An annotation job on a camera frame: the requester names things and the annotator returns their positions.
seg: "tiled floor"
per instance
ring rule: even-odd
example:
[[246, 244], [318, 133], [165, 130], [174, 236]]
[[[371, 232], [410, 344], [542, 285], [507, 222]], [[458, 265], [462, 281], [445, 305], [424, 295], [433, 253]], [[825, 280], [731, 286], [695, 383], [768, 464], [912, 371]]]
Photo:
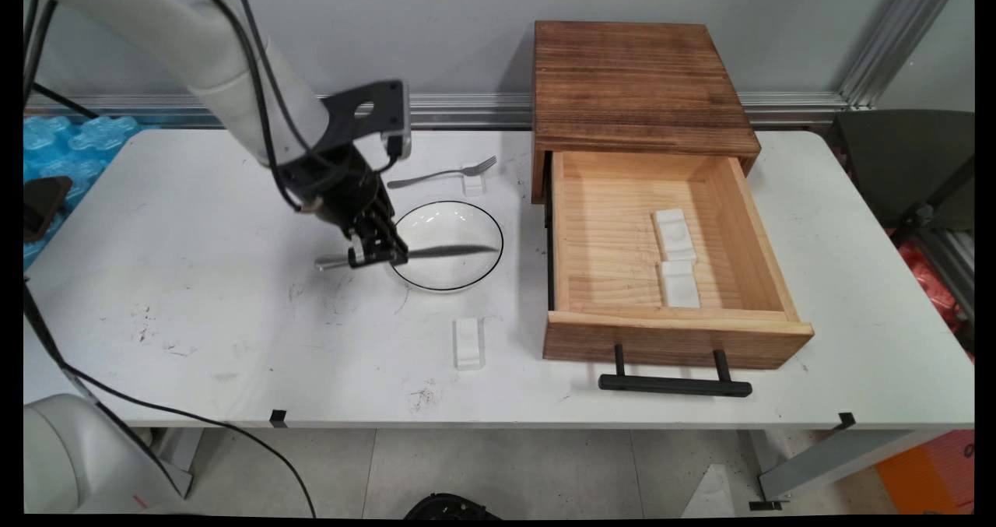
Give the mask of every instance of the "tiled floor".
[[[801, 496], [783, 512], [760, 499], [746, 434], [701, 430], [260, 429], [298, 467], [321, 517], [401, 518], [432, 492], [473, 500], [503, 519], [682, 515], [709, 464], [724, 464], [737, 516], [896, 513], [874, 468]], [[204, 432], [191, 511], [302, 516], [300, 488], [241, 435]]]

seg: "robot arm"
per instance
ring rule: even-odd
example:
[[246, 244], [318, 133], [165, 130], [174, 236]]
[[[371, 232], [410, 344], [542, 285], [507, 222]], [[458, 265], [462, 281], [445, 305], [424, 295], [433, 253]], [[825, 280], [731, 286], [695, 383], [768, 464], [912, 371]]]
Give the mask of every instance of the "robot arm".
[[[269, 165], [248, 59], [228, 19], [214, 5], [182, 0], [58, 1], [159, 59], [260, 164]], [[391, 221], [395, 212], [381, 176], [370, 169], [352, 141], [379, 132], [392, 160], [408, 157], [408, 87], [399, 80], [381, 81], [319, 100], [273, 41], [261, 40], [288, 115], [310, 149], [296, 140], [280, 115], [271, 81], [263, 77], [274, 154], [284, 185], [312, 206], [317, 217], [339, 226], [352, 240], [352, 267], [405, 264], [408, 247]], [[260, 73], [265, 73], [261, 60], [257, 62]], [[353, 116], [366, 102], [373, 102], [373, 112], [359, 119]]]

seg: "white bowl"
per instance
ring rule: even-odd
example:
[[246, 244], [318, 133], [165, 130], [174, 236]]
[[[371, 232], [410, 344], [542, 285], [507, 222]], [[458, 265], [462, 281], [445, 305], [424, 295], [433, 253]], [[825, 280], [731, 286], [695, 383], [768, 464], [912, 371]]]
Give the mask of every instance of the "white bowl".
[[483, 244], [495, 251], [440, 258], [412, 258], [392, 267], [406, 282], [431, 292], [454, 292], [480, 282], [498, 265], [505, 239], [498, 222], [473, 204], [458, 201], [419, 206], [398, 220], [410, 251], [451, 244]]

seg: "gray wall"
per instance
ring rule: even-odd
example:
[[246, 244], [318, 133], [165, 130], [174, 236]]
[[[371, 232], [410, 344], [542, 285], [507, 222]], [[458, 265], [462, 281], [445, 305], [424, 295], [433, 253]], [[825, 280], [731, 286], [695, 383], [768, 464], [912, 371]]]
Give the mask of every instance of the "gray wall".
[[[537, 19], [705, 23], [737, 91], [833, 91], [887, 0], [251, 0], [319, 93], [385, 77], [413, 92], [528, 92]], [[71, 9], [39, 81], [70, 95], [182, 93], [145, 53]]]
[[950, 0], [877, 108], [975, 112], [975, 0]]

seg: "white block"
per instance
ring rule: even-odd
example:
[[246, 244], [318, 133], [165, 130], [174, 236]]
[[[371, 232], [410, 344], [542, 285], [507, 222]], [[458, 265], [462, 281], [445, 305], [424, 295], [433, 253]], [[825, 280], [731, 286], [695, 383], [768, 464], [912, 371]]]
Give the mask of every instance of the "white block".
[[691, 233], [684, 219], [684, 210], [658, 210], [654, 212], [658, 223], [658, 240], [661, 243], [661, 258], [665, 261], [694, 261], [695, 247], [691, 243]]
[[661, 282], [665, 285], [666, 307], [702, 307], [693, 274], [693, 261], [664, 261]]
[[[476, 164], [470, 163], [469, 165], [464, 165], [461, 169], [468, 169], [474, 167]], [[484, 194], [484, 175], [477, 175], [476, 177], [463, 176], [463, 195], [464, 196], [480, 196]]]
[[453, 363], [459, 371], [484, 367], [484, 331], [477, 318], [453, 321]]

